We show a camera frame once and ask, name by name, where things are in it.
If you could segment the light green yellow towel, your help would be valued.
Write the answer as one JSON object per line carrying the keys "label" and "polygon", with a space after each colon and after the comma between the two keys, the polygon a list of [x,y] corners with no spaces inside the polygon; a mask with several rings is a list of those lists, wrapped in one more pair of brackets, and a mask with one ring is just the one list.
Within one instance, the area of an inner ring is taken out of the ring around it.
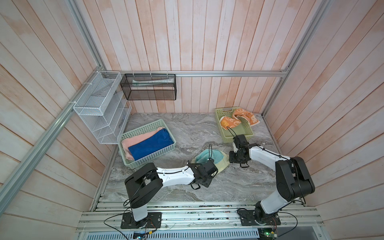
{"label": "light green yellow towel", "polygon": [[193,164],[203,164],[209,159],[214,161],[215,166],[218,169],[218,173],[222,172],[226,167],[229,166],[229,156],[220,150],[209,150],[205,149],[194,159],[192,159]]}

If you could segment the yellow-green plastic basket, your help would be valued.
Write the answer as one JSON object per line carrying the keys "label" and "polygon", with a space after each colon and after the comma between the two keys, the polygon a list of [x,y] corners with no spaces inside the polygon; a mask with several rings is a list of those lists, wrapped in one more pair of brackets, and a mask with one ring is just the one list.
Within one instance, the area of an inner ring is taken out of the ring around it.
{"label": "yellow-green plastic basket", "polygon": [[220,119],[224,116],[231,117],[232,114],[236,109],[239,109],[240,107],[231,107],[231,108],[216,108],[215,109],[215,119],[219,128],[219,132],[221,135],[221,138],[224,143],[232,143],[233,142],[233,137],[235,135],[245,135],[247,140],[250,140],[251,137],[254,136],[254,132],[252,128],[249,126],[249,124],[242,120],[242,123],[233,128],[232,131],[229,130],[224,130],[221,125],[220,125]]}

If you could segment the orange patterned towel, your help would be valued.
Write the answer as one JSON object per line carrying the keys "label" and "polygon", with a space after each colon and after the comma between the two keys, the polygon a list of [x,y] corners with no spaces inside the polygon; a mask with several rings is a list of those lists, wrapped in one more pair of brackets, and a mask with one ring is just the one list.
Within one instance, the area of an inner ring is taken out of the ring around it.
{"label": "orange patterned towel", "polygon": [[220,125],[224,130],[233,129],[246,121],[250,127],[260,123],[256,116],[242,108],[236,109],[231,117],[224,116],[220,119]]}

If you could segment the blue towel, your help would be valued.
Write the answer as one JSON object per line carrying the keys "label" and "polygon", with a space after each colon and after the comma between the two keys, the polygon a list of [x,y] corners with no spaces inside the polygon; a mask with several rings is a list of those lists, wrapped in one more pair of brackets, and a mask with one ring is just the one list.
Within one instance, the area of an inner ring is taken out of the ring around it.
{"label": "blue towel", "polygon": [[174,143],[167,129],[161,129],[151,137],[128,147],[129,152],[135,161],[142,159],[150,154],[153,154],[163,148],[166,148]]}

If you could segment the mint green plastic basket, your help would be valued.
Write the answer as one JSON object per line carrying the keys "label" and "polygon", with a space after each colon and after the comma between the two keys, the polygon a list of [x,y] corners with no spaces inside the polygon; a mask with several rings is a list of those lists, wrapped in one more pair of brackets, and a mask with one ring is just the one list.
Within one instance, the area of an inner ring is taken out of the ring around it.
{"label": "mint green plastic basket", "polygon": [[[145,133],[148,133],[148,132],[152,132],[152,131],[155,131],[157,130],[157,128],[159,127],[164,127],[164,129],[167,129],[171,138],[173,139],[174,143],[166,148],[163,148],[153,154],[150,154],[142,159],[139,159],[137,161],[129,161],[126,159],[125,157],[125,152],[123,150],[123,147],[122,147],[122,140],[124,139],[127,139],[127,138],[132,138],[134,136],[138,136],[138,135],[141,135],[141,134],[145,134]],[[160,119],[160,120],[156,120],[154,122],[151,122],[149,124],[146,124],[146,125],[143,125],[139,128],[136,128],[136,129],[133,129],[131,131],[128,131],[126,133],[123,133],[121,136],[120,136],[120,141],[118,143],[118,147],[119,147],[119,151],[120,151],[120,154],[122,156],[122,160],[123,160],[123,163],[125,166],[131,168],[131,169],[136,169],[138,167],[140,167],[141,165],[147,163],[147,162],[150,162],[152,160],[154,160],[155,158],[157,157],[160,157],[170,151],[173,151],[174,148],[176,146],[176,140],[174,138],[174,136],[172,135],[171,131],[169,130],[168,126],[166,125],[166,123],[164,122],[164,120]]]}

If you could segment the pink towel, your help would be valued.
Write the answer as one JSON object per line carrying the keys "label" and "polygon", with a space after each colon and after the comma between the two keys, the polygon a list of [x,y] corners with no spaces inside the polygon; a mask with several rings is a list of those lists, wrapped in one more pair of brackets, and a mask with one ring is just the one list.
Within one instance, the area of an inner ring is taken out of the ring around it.
{"label": "pink towel", "polygon": [[134,161],[134,158],[133,158],[131,152],[129,151],[129,147],[134,146],[136,144],[143,142],[144,140],[149,139],[150,137],[152,137],[153,135],[155,135],[157,132],[159,132],[162,129],[164,129],[164,127],[159,127],[155,131],[148,132],[145,134],[141,134],[138,136],[134,136],[132,138],[127,138],[127,139],[122,140],[122,147],[123,147],[123,150],[125,152],[126,159],[129,161]]}

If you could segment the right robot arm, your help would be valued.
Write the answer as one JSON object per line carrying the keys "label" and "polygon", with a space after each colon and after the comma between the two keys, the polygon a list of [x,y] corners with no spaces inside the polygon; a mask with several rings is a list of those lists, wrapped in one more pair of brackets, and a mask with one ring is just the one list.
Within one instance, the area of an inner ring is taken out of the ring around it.
{"label": "right robot arm", "polygon": [[242,226],[280,225],[279,210],[315,192],[315,184],[302,158],[282,156],[258,144],[250,144],[244,135],[233,137],[233,147],[230,163],[247,168],[249,161],[256,161],[276,173],[277,189],[272,194],[257,202],[254,210],[237,210]]}

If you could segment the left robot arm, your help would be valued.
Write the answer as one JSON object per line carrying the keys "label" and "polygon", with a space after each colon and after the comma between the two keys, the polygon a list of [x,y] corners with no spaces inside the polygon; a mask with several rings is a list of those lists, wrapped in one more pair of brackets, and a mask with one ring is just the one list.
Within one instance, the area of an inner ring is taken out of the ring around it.
{"label": "left robot arm", "polygon": [[158,168],[154,163],[144,165],[125,179],[134,221],[138,223],[148,217],[147,204],[162,188],[175,185],[189,185],[193,190],[208,188],[218,172],[211,159],[173,169]]}

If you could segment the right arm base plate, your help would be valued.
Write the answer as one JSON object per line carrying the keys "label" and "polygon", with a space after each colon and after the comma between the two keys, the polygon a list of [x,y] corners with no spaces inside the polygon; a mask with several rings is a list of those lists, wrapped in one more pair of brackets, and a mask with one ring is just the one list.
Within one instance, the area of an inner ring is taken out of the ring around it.
{"label": "right arm base plate", "polygon": [[240,217],[242,226],[279,226],[281,221],[277,213],[265,214],[262,210],[247,210],[244,208],[237,209],[237,214]]}

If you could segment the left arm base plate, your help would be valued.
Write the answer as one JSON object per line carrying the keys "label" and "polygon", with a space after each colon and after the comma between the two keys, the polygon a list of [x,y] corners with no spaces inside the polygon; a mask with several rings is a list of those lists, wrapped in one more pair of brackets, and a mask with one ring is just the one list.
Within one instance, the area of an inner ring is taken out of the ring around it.
{"label": "left arm base plate", "polygon": [[123,214],[121,229],[139,229],[145,227],[158,229],[161,227],[161,222],[162,213],[149,212],[146,218],[137,222],[134,219],[133,213],[127,212]]}

